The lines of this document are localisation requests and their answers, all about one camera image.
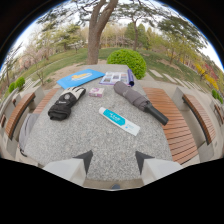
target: lawn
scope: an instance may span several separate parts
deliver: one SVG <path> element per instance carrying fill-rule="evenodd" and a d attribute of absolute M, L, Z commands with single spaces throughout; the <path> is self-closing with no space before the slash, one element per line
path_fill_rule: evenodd
<path fill-rule="evenodd" d="M 101 60 L 107 60 L 108 56 L 115 50 L 119 50 L 121 48 L 106 48 L 106 49 L 100 49 L 99 50 L 99 59 Z M 169 65 L 166 65 L 162 62 L 161 60 L 169 62 L 169 58 L 160 53 L 155 53 L 152 51 L 147 51 L 147 50 L 137 50 L 145 59 L 146 64 L 147 64 L 147 72 L 155 79 L 158 81 L 165 81 L 170 83 L 170 80 L 167 79 L 166 77 L 164 78 L 158 78 L 156 77 L 153 73 L 150 72 L 149 69 L 156 70 L 160 74 L 168 74 L 171 77 L 174 78 L 179 78 L 181 80 L 185 81 L 190 81 L 194 82 L 198 85 L 200 85 L 202 88 L 205 88 L 209 91 L 211 89 L 207 86 L 207 84 L 204 81 L 200 81 L 200 76 L 192 69 L 188 68 L 187 66 L 183 65 L 180 62 L 173 61 L 173 65 L 177 66 L 179 69 L 175 69 L 173 67 L 170 67 Z M 86 64 L 86 59 L 87 59 L 87 49 L 83 48 L 78 51 L 76 54 L 75 50 L 70 50 L 67 52 L 63 53 L 58 53 L 56 55 L 53 55 L 49 57 L 49 61 L 47 61 L 46 68 L 44 69 L 44 79 L 47 80 L 47 77 L 49 75 L 52 75 L 54 72 L 57 70 L 64 68 L 66 66 L 70 66 L 72 64 L 80 64 L 80 65 L 85 65 Z M 39 62 L 40 66 L 44 65 L 44 62 L 41 61 Z M 27 71 L 25 71 L 22 76 L 24 78 L 28 77 L 32 73 L 35 72 L 35 66 L 31 66 Z M 38 76 L 33 74 L 32 80 L 37 80 Z"/>

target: white tube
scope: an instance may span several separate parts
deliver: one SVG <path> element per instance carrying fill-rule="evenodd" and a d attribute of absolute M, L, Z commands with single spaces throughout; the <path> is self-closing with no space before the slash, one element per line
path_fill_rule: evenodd
<path fill-rule="evenodd" d="M 105 118 L 107 118 L 109 121 L 111 121 L 113 124 L 117 125 L 118 127 L 122 128 L 123 130 L 134 136 L 136 136 L 140 130 L 140 127 L 136 124 L 104 107 L 101 107 L 99 109 L 99 113 Z"/>

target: gray umbrella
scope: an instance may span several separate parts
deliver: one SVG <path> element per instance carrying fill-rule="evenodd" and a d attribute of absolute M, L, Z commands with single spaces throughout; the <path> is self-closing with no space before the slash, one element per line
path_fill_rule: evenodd
<path fill-rule="evenodd" d="M 151 102 L 146 99 L 143 95 L 139 92 L 131 89 L 123 82 L 118 81 L 114 85 L 114 91 L 119 95 L 126 98 L 131 104 L 136 106 L 139 110 L 142 110 L 146 113 L 150 113 L 153 117 L 155 117 L 160 123 L 166 125 L 169 119 L 164 116 L 161 112 L 159 112 Z"/>

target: green bush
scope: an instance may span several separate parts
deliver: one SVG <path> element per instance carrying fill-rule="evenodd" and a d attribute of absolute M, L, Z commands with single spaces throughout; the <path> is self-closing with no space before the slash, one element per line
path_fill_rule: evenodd
<path fill-rule="evenodd" d="M 222 99 L 222 97 L 220 97 L 220 100 L 219 100 L 219 101 L 220 101 L 221 104 L 223 104 L 223 99 Z"/>
<path fill-rule="evenodd" d="M 127 65 L 137 79 L 145 76 L 146 62 L 138 52 L 133 50 L 121 49 L 112 52 L 107 58 L 107 64 Z"/>
<path fill-rule="evenodd" d="M 221 104 L 223 104 L 223 99 L 220 95 L 218 95 L 218 100 L 220 101 Z"/>
<path fill-rule="evenodd" d="M 215 99 L 217 99 L 217 95 L 218 95 L 218 93 L 213 89 L 213 90 L 212 90 L 212 96 L 213 96 Z"/>
<path fill-rule="evenodd" d="M 12 82 L 12 83 L 10 84 L 9 88 L 8 88 L 9 93 L 11 93 L 14 89 L 15 89 L 15 83 Z"/>
<path fill-rule="evenodd" d="M 25 84 L 25 79 L 23 77 L 20 77 L 15 82 L 15 88 L 18 87 L 19 90 L 21 90 L 24 84 Z"/>

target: black glove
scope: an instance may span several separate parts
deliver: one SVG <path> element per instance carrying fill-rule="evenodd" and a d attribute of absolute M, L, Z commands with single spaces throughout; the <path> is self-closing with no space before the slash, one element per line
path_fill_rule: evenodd
<path fill-rule="evenodd" d="M 71 114 L 71 107 L 83 96 L 86 89 L 82 87 L 69 87 L 63 91 L 59 99 L 48 111 L 51 120 L 62 121 Z"/>

